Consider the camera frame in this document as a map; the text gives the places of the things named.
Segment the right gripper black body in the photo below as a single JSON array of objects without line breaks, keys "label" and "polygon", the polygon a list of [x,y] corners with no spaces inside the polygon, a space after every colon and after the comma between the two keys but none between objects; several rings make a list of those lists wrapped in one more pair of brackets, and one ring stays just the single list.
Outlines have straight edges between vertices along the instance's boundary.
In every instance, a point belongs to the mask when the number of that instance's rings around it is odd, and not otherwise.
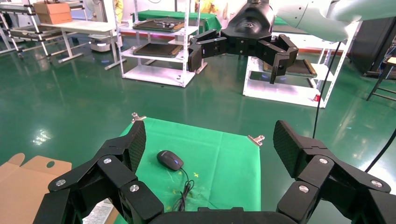
[{"label": "right gripper black body", "polygon": [[255,56],[260,41],[270,42],[275,14],[268,1],[248,1],[221,31],[226,53]]}]

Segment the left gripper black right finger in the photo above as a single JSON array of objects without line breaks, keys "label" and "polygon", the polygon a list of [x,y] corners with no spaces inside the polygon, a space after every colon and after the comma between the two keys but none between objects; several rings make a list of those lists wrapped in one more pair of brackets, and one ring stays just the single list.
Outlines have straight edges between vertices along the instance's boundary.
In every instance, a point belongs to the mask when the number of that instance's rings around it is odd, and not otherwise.
[{"label": "left gripper black right finger", "polygon": [[396,197],[380,178],[338,159],[320,140],[297,134],[284,120],[273,133],[274,149],[295,181],[277,212],[305,224],[321,200],[353,224],[393,224]]}]

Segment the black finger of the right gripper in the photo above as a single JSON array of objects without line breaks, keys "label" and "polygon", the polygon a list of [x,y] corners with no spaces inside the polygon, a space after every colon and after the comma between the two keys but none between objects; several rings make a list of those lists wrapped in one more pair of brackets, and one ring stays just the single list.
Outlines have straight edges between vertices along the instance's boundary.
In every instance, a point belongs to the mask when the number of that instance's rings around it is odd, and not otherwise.
[{"label": "black finger of the right gripper", "polygon": [[188,69],[194,72],[201,67],[204,58],[226,53],[227,38],[221,37],[216,29],[205,31],[190,39],[188,47]]},{"label": "black finger of the right gripper", "polygon": [[278,76],[284,76],[288,67],[294,65],[298,48],[285,35],[279,35],[274,40],[257,42],[257,57],[272,66],[270,84],[275,83]]}]

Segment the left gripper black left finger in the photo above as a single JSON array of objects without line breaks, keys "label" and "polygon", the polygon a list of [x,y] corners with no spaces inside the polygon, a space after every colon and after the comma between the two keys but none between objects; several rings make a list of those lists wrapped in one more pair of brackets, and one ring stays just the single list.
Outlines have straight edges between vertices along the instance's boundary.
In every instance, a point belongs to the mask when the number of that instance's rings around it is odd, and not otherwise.
[{"label": "left gripper black left finger", "polygon": [[34,223],[80,224],[105,199],[129,224],[148,224],[163,214],[161,201],[136,175],[145,146],[143,121],[106,140],[92,159],[49,183]]}]

